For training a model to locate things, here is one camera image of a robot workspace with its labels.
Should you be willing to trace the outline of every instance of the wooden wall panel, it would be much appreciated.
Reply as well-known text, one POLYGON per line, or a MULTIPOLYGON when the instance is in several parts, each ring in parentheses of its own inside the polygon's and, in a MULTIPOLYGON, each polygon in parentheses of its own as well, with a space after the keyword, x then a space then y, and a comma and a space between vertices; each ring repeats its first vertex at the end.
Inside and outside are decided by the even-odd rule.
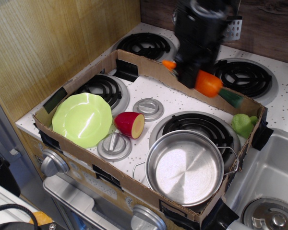
POLYGON ((17 121, 138 23, 138 0, 0 0, 8 118, 17 121))
MULTIPOLYGON (((143 23, 174 30, 171 13, 177 0, 140 0, 143 23)), ((242 0, 239 41, 224 45, 288 63, 288 0, 242 0)))

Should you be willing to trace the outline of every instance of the stainless steel sink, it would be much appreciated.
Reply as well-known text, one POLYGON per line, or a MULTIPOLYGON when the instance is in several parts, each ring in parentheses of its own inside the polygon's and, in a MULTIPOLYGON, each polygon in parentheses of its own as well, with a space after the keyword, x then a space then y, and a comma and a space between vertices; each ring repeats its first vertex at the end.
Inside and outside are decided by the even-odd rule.
MULTIPOLYGON (((243 171, 236 173, 225 195, 226 204, 240 216, 239 222, 245 207, 258 198, 274 197, 288 203, 288 133, 273 130, 261 151, 253 148, 248 151, 243 171)), ((236 221, 228 229, 250 228, 236 221)))

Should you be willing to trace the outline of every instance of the cardboard tray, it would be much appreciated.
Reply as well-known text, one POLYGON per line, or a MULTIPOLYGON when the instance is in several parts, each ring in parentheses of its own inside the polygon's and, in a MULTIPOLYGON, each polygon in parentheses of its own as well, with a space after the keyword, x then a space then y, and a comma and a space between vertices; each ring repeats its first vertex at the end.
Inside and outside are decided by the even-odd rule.
POLYGON ((54 146, 57 146, 57 151, 68 152, 69 154, 76 157, 78 160, 84 161, 88 165, 94 165, 97 168, 102 169, 108 175, 110 175, 110 177, 115 178, 119 182, 122 192, 128 191, 128 193, 142 200, 149 207, 153 207, 154 209, 160 210, 161 212, 164 212, 164 207, 166 207, 166 210, 182 216, 183 219, 188 219, 201 225, 204 219, 212 211, 214 206, 225 194, 228 188, 228 184, 233 178, 233 175, 224 177, 223 183, 217 193, 215 193, 214 196, 207 203, 205 203, 204 206, 200 206, 196 209, 193 208, 191 210, 190 208, 183 207, 175 202, 166 199, 157 192, 151 190, 150 188, 147 188, 138 181, 124 174, 107 161, 104 161, 103 159, 99 158, 97 155, 92 154, 88 150, 75 145, 71 141, 53 132, 49 128, 57 105, 62 100, 66 99, 69 95, 71 95, 80 86, 86 83, 89 79, 91 79, 94 75, 100 73, 102 70, 104 70, 105 73, 109 73, 113 69, 115 69, 117 67, 117 59, 135 65, 137 67, 138 74, 141 76, 153 77, 163 82, 165 85, 168 85, 169 87, 179 90, 190 97, 206 102, 207 104, 224 110, 232 115, 243 113, 249 116, 257 116, 259 118, 259 122, 256 124, 250 137, 247 139, 245 145, 239 152, 240 160, 244 158, 247 149, 251 146, 253 136, 255 135, 258 126, 264 120, 266 108, 263 107, 261 104, 255 102, 251 98, 245 97, 241 94, 244 97, 243 103, 239 109, 235 109, 219 96, 215 98, 207 98, 194 89, 188 89, 180 82, 178 82, 175 76, 169 73, 169 71, 159 62, 140 57, 126 51, 116 50, 106 56, 96 65, 87 68, 86 71, 80 72, 81 74, 76 75, 66 84, 64 84, 34 115, 34 120, 37 128, 40 130, 40 133, 43 134, 43 136, 46 137, 48 141, 51 140, 55 143, 54 146))

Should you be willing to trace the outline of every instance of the red apple half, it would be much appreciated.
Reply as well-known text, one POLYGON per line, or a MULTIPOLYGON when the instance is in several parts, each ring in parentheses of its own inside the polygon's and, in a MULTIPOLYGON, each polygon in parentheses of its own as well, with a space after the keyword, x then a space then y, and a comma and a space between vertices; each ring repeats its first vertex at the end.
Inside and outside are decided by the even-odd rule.
POLYGON ((145 118, 143 114, 136 112, 123 112, 114 120, 115 127, 124 135, 137 139, 143 132, 145 118))

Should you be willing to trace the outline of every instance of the green plate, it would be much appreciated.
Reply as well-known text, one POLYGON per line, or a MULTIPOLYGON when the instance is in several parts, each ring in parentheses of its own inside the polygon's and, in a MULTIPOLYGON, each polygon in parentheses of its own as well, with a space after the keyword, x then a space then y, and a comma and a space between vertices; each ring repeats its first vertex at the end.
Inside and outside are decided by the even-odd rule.
POLYGON ((82 148, 98 144, 112 124, 111 107, 98 95, 81 93, 62 102, 53 118, 53 131, 82 148))

